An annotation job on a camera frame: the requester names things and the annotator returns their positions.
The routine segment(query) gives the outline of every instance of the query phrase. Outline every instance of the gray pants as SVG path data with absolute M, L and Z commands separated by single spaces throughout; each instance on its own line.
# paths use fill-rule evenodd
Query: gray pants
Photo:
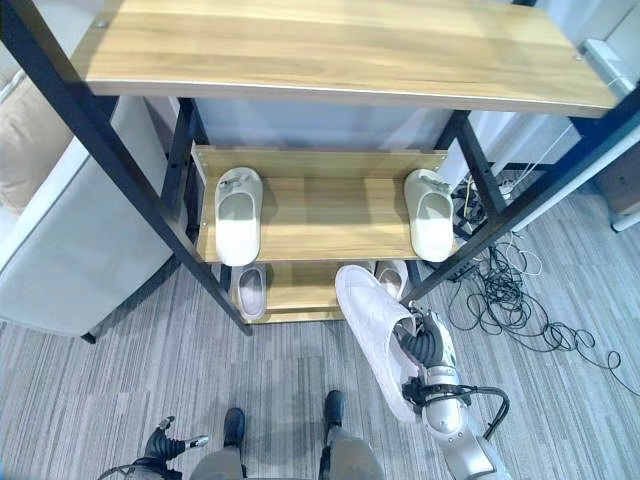
M 243 478 L 240 452 L 226 447 L 204 457 L 191 480 L 238 480 Z M 380 464 L 363 440 L 332 427 L 320 461 L 320 480 L 384 480 Z

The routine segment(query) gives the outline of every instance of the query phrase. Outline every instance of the black cable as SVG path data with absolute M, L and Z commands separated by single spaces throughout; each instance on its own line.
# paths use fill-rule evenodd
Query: black cable
M 498 396 L 502 398 L 502 403 L 500 404 L 500 408 L 494 415 L 493 420 L 489 423 L 489 427 L 482 435 L 486 440 L 489 440 L 493 435 L 493 433 L 495 432 L 496 428 L 498 428 L 498 426 L 505 419 L 505 417 L 507 416 L 507 413 L 509 413 L 509 407 L 510 407 L 509 397 L 503 390 L 497 387 L 472 387 L 470 385 L 457 385 L 456 389 L 460 391 L 456 393 L 448 393 L 446 395 L 442 395 L 439 397 L 430 398 L 424 403 L 424 408 L 427 408 L 429 407 L 429 405 L 432 405 L 436 402 L 442 402 L 444 400 L 452 400 L 457 398 L 465 398 L 465 397 L 468 398 L 471 395 Z
M 466 304 L 473 320 L 468 325 L 454 321 L 451 306 L 462 289 L 461 279 L 449 301 L 447 314 L 449 321 L 458 330 L 469 331 L 480 327 L 489 335 L 507 334 L 512 340 L 534 352 L 577 351 L 590 364 L 608 370 L 613 378 L 631 394 L 640 397 L 638 390 L 629 387 L 615 372 L 622 364 L 620 353 L 611 350 L 606 361 L 591 358 L 588 350 L 596 348 L 595 337 L 585 329 L 574 329 L 563 322 L 551 322 L 542 304 L 523 291 L 522 272 L 527 268 L 526 255 L 520 253 L 522 271 L 510 264 L 499 247 L 520 250 L 513 242 L 499 242 L 489 247 L 488 256 L 479 261 L 475 271 L 467 277 L 473 293 L 467 296 Z

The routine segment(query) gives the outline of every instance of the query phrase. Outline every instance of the shoe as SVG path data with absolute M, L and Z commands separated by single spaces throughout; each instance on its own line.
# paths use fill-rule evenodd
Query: shoe
M 409 279 L 409 271 L 404 260 L 385 260 L 378 262 L 376 278 L 393 298 L 402 298 Z
M 331 427 L 342 426 L 344 415 L 345 395 L 340 390 L 331 390 L 324 400 L 324 442 L 327 443 L 327 435 Z
M 358 267 L 364 268 L 369 273 L 373 273 L 373 272 L 376 271 L 376 265 L 377 264 L 378 264 L 378 262 L 376 262 L 375 260 L 357 260 L 357 261 L 353 261 L 353 262 L 340 262 L 340 263 L 338 263 L 338 265 L 341 266 L 341 267 L 345 267 L 347 265 L 357 265 Z
M 411 246 L 423 260 L 442 262 L 453 246 L 451 189 L 431 170 L 414 170 L 404 181 Z
M 218 181 L 215 193 L 216 251 L 230 267 L 253 262 L 260 252 L 262 180 L 255 170 L 232 168 Z
M 267 267 L 252 263 L 231 269 L 231 296 L 245 320 L 258 320 L 267 311 Z
M 244 412 L 239 408 L 231 408 L 224 417 L 224 446 L 237 447 L 242 453 L 244 440 Z
M 404 399 L 402 385 L 419 370 L 393 335 L 398 322 L 415 335 L 411 313 L 371 273 L 355 265 L 338 270 L 336 295 L 391 412 L 402 422 L 416 423 L 419 417 Z

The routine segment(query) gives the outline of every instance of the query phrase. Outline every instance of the shoe rack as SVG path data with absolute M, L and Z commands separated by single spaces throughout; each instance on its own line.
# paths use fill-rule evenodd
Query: shoe rack
M 446 152 L 197 148 L 206 175 L 198 252 L 219 261 L 215 188 L 234 167 L 263 183 L 260 253 L 267 263 L 267 314 L 252 323 L 341 319 L 334 279 L 344 263 L 416 259 L 404 179 L 437 170 Z

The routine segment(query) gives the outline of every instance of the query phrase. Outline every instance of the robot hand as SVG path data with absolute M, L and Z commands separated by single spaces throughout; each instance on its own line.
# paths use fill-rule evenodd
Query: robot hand
M 104 472 L 98 480 L 102 480 L 119 472 L 129 480 L 135 479 L 164 479 L 181 480 L 182 473 L 167 468 L 167 462 L 191 448 L 203 447 L 209 442 L 209 437 L 201 435 L 190 440 L 175 440 L 167 437 L 166 431 L 171 427 L 175 417 L 166 417 L 160 421 L 153 431 L 144 449 L 144 456 L 138 458 L 131 465 L 114 467 Z
M 394 327 L 394 335 L 402 350 L 420 365 L 421 374 L 402 386 L 403 397 L 421 415 L 455 480 L 510 480 L 502 460 L 488 442 L 509 411 L 509 398 L 499 388 L 460 385 L 448 330 L 434 312 L 422 314 L 412 308 L 410 313 L 416 321 L 416 335 L 401 324 Z M 474 394 L 497 395 L 503 400 L 482 435 L 468 408 Z

